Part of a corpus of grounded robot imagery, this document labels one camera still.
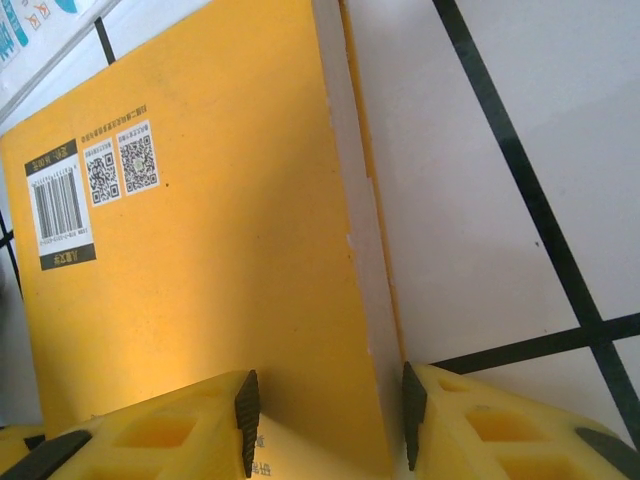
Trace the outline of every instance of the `barcode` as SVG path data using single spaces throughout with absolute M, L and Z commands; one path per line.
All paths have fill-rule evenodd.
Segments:
M 73 170 L 33 185 L 42 240 L 82 228 Z

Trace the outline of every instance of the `black grid line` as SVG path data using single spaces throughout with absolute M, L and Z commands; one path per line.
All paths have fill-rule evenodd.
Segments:
M 637 335 L 640 335 L 640 313 L 450 358 L 434 365 L 458 374 L 472 373 L 579 348 L 600 347 Z
M 107 35 L 107 30 L 104 28 L 102 17 L 98 17 L 95 21 L 95 27 L 98 32 L 100 44 L 102 45 L 102 50 L 104 51 L 104 56 L 107 58 L 107 63 L 111 65 L 116 61 L 116 56 L 113 53 L 113 48 L 111 47 L 111 41 L 109 40 L 109 35 Z
M 433 4 L 542 239 L 556 275 L 576 315 L 580 325 L 579 329 L 592 329 L 602 324 L 603 319 L 600 312 L 456 1 L 433 0 Z M 630 321 L 635 323 L 637 318 L 631 317 Z M 558 339 L 560 341 L 571 340 L 572 335 L 576 337 L 573 340 L 577 341 L 583 333 L 567 333 L 567 335 L 560 337 L 553 335 L 541 337 L 542 340 L 534 339 L 536 342 L 527 344 L 527 346 L 535 346 L 540 352 L 553 352 Z M 590 348 L 622 420 L 629 430 L 631 439 L 636 448 L 640 448 L 640 425 L 638 423 L 640 402 L 620 356 L 611 341 L 590 345 Z M 516 349 L 504 347 L 500 353 L 505 355 L 501 365 L 513 363 L 513 358 L 517 357 Z M 458 359 L 458 362 L 465 363 L 470 360 L 470 356 L 465 357 L 467 358 L 464 361 Z
M 16 260 L 15 252 L 11 246 L 11 240 L 13 240 L 13 230 L 7 231 L 7 226 L 4 223 L 2 211 L 0 211 L 0 231 L 2 232 L 2 239 L 0 239 L 0 248 L 7 248 L 9 259 L 11 260 L 11 266 L 13 267 L 13 274 L 15 275 L 18 288 L 20 289 L 20 295 L 22 295 L 22 284 L 20 283 L 20 271 L 18 270 L 18 262 Z

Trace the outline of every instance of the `square hole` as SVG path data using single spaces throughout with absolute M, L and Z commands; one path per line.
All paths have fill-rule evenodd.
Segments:
M 476 407 L 467 420 L 483 442 L 537 442 L 545 436 L 524 415 L 489 407 Z
M 192 417 L 152 415 L 130 425 L 114 442 L 116 447 L 175 448 L 187 439 L 196 424 Z
M 499 460 L 511 480 L 590 480 L 569 459 L 564 457 L 531 456 Z

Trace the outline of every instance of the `black rubber pad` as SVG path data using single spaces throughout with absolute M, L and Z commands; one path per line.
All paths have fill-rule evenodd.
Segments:
M 251 370 L 236 395 L 236 423 L 242 430 L 242 463 L 247 478 L 251 478 L 253 454 L 258 438 L 258 422 L 260 420 L 260 390 L 258 374 Z
M 622 440 L 586 427 L 576 433 L 620 473 L 630 480 L 640 480 L 640 455 Z
M 45 441 L 44 435 L 35 435 L 33 437 L 25 438 L 24 444 L 27 446 L 29 451 L 31 451 L 31 450 L 34 450 L 37 446 L 39 446 L 44 441 Z
M 411 367 L 405 362 L 402 372 L 402 418 L 404 421 L 404 439 L 407 442 L 407 460 L 409 470 L 416 468 L 418 452 L 420 450 L 418 429 L 424 422 L 427 409 L 427 391 L 420 383 L 420 379 Z
M 89 432 L 78 430 L 41 443 L 29 455 L 0 475 L 0 480 L 45 480 L 89 440 Z

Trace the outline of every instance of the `black label strip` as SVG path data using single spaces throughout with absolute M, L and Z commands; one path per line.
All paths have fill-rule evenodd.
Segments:
M 67 267 L 76 263 L 89 262 L 96 259 L 96 247 L 92 243 L 82 247 L 74 247 L 40 257 L 42 270 Z
M 29 175 L 33 175 L 40 170 L 50 167 L 51 165 L 55 165 L 56 163 L 64 160 L 65 158 L 69 158 L 72 155 L 78 153 L 78 146 L 76 145 L 75 139 L 60 145 L 59 147 L 54 148 L 50 152 L 45 153 L 44 155 L 40 155 L 38 158 L 31 160 L 24 166 L 24 169 L 27 172 L 27 177 Z

